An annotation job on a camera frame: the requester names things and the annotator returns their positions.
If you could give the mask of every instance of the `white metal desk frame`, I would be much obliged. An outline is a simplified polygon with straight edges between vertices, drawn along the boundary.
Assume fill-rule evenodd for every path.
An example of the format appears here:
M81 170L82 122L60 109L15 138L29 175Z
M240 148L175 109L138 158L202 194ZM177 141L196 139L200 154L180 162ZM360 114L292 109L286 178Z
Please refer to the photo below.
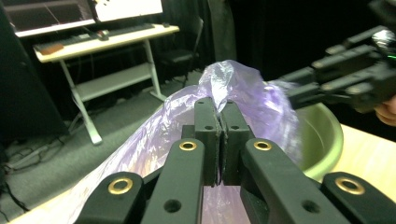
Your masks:
M92 40L72 46L66 46L64 47L64 49L54 52L51 55L42 55L38 51L35 52L38 60L42 63L59 62L61 64L78 109L80 110L81 115L84 119L85 127L87 128L88 134L90 135L90 138L95 145L102 142L102 137L96 130L96 127L94 126L90 116L88 115L88 112L84 106L84 102L99 97L101 95L119 90L121 88L128 87L140 81L147 80L149 78L151 78L154 86L154 91L152 91L151 94L162 101L164 101L166 98L161 93L160 84L158 82L157 72L155 70L155 64L151 53L149 39L178 32L178 27L169 26L165 28L162 25L154 26L155 28L153 29L133 32L125 35L111 36L107 41ZM138 66L128 68L117 73L107 75L105 77L99 77L81 84L76 85L74 83L73 78L71 77L65 63L66 59L74 58L84 54L94 53L100 50L121 47L126 44L132 44L141 41L144 43L148 60L147 63L143 63Z

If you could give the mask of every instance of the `human hand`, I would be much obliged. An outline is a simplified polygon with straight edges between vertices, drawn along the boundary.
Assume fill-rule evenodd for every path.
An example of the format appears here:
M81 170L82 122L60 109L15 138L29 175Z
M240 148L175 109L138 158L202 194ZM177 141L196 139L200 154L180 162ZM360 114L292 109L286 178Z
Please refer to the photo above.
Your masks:
M376 116L384 123L396 127L396 95L375 108Z

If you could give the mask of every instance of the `desk shelf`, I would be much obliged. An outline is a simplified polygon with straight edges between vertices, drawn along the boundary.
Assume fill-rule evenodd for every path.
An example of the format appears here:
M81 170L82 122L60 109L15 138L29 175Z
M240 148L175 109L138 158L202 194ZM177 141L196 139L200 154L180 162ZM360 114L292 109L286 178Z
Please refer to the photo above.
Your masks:
M76 90L81 101L86 102L150 78L150 64L142 63L105 77L78 84Z

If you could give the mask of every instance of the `desk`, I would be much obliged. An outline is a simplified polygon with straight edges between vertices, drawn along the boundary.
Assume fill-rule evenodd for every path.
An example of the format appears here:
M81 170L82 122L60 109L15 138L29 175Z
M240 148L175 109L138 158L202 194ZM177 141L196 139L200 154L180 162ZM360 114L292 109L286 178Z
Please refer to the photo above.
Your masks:
M342 125L344 132L344 149L340 161L332 172L343 171L357 175L396 202L396 143L369 133ZM14 219L12 224L42 223L41 218L53 211L53 206L67 192L43 203L31 212Z
M176 26L163 27L162 25L157 24L154 26L154 28L148 30L132 32L125 35L111 36L107 41L95 39L83 43L65 46L63 49L50 55L42 55L38 51L35 52L38 60L42 63L61 64L67 82L69 83L70 89L73 93L74 100L81 112L82 117L84 118L85 127L87 128L88 134L95 145L102 142L102 137L100 136L99 132L97 132L90 116L88 115L88 112L83 104L84 102L150 78L154 86L154 91L152 91L151 94L162 101L166 98L161 93L149 40L154 37L170 35L172 33L178 32L179 29ZM65 60L106 49L119 48L136 42L143 42L144 44L147 55L146 63L139 64L138 66L131 67L105 77L99 77L81 84L74 83Z

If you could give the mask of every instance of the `purple plastic bag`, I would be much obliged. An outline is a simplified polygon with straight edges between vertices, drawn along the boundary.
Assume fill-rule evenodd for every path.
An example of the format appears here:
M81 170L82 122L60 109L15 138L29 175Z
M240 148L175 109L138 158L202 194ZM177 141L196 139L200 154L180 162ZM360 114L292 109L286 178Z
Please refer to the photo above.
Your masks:
M162 167L170 147L180 139L182 126L194 123L195 101L205 97L213 99L218 112L227 100L235 101L256 137L274 141L298 163L302 158L298 119L279 86L264 84L259 71L234 61L209 65L199 85L169 96L156 113L106 161L76 184L40 223L50 223L50 217L73 223L89 195L108 175L129 171L146 176ZM248 223L239 187L205 187L202 222Z

